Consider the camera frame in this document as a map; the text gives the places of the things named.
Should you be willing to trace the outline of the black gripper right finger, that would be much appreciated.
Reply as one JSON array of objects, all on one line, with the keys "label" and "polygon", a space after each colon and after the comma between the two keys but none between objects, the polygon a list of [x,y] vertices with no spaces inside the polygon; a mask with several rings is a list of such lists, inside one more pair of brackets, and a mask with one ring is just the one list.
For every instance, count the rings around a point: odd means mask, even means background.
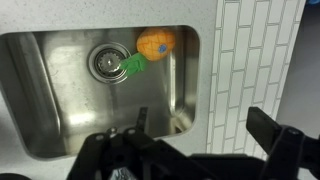
[{"label": "black gripper right finger", "polygon": [[246,129],[267,154],[271,152],[282,130],[281,126],[259,107],[248,109]]}]

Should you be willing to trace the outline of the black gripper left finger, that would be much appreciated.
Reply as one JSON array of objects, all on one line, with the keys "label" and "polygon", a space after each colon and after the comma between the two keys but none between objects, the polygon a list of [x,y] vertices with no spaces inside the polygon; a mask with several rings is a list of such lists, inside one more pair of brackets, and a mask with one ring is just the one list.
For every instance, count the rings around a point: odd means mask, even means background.
[{"label": "black gripper left finger", "polygon": [[140,131],[144,131],[146,129],[148,119],[148,108],[147,107],[141,107],[139,109],[137,121],[136,121],[136,128]]}]

